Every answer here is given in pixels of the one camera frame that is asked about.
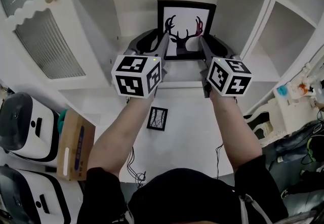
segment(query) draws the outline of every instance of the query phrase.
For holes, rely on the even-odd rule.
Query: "cardboard box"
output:
[[[87,179],[96,127],[72,109],[66,112],[60,137],[57,175],[70,181]]]

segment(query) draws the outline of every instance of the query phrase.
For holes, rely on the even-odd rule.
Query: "small framed picture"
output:
[[[167,115],[167,109],[151,107],[147,128],[164,131],[166,128]]]
[[[188,1],[157,1],[159,36],[168,33],[166,60],[200,60],[199,36],[208,35],[216,10],[215,4]]]

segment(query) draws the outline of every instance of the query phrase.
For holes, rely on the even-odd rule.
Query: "cabinet door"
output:
[[[0,28],[27,66],[56,89],[96,88],[108,81],[72,0],[1,0]]]

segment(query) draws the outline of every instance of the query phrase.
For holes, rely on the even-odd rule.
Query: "black shirt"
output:
[[[161,174],[137,190],[129,204],[136,224],[211,221],[241,223],[238,196],[250,195],[272,222],[288,216],[279,190],[265,168],[265,157],[242,165],[235,187],[191,169],[178,168]],[[118,178],[101,168],[88,171],[78,224],[112,223],[127,206]],[[265,223],[247,204],[249,223]]]

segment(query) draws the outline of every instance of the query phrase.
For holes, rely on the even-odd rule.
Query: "black picture frame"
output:
[[[164,9],[165,7],[177,7],[177,8],[197,8],[209,10],[205,31],[203,36],[207,36],[210,33],[214,14],[216,11],[215,4],[201,3],[201,2],[192,2],[192,1],[175,1],[175,0],[158,0],[157,1],[157,29],[158,29],[158,38],[162,39],[164,35]],[[167,56],[165,54],[165,60],[201,60],[205,56],[201,52],[196,52],[194,54],[181,54],[176,56]]]
[[[163,111],[164,112],[164,117],[163,117],[163,119],[161,118],[161,119],[157,119],[157,120],[161,120],[161,127],[155,127],[155,126],[153,126],[153,124],[151,124],[151,119],[152,119],[152,117],[153,117],[153,112],[154,111]],[[148,117],[148,121],[147,121],[147,128],[148,129],[155,129],[155,130],[161,130],[161,131],[164,131],[165,130],[165,128],[166,128],[166,122],[167,122],[167,116],[168,116],[168,110],[167,109],[165,109],[165,108],[159,108],[159,107],[151,107],[151,110],[150,110],[150,115],[149,115],[149,117]]]

